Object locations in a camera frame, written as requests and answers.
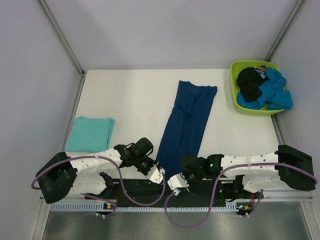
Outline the dark blue printed t-shirt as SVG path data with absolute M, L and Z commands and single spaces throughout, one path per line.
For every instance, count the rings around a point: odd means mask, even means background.
M 217 92 L 216 86 L 196 86 L 189 81 L 179 81 L 156 156 L 165 170 L 166 180 L 183 171 L 184 155 L 198 155 Z

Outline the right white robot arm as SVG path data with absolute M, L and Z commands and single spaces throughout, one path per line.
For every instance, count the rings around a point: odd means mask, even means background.
M 282 186 L 309 192 L 315 190 L 318 183 L 312 157 L 288 145 L 279 145 L 276 151 L 260 155 L 212 154 L 203 158 L 186 154 L 181 167 L 183 171 L 176 175 L 179 188 L 188 188 L 203 179 L 239 177 L 241 180 L 233 185 L 233 192 L 239 198 Z

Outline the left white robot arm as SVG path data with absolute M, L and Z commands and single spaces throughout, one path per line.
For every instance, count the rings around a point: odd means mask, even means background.
M 47 204 L 77 195 L 106 199 L 114 191 L 111 174 L 121 168 L 135 167 L 150 182 L 163 183 L 165 170 L 149 157 L 153 150 L 143 137 L 136 143 L 78 157 L 59 152 L 35 175 L 35 181 Z

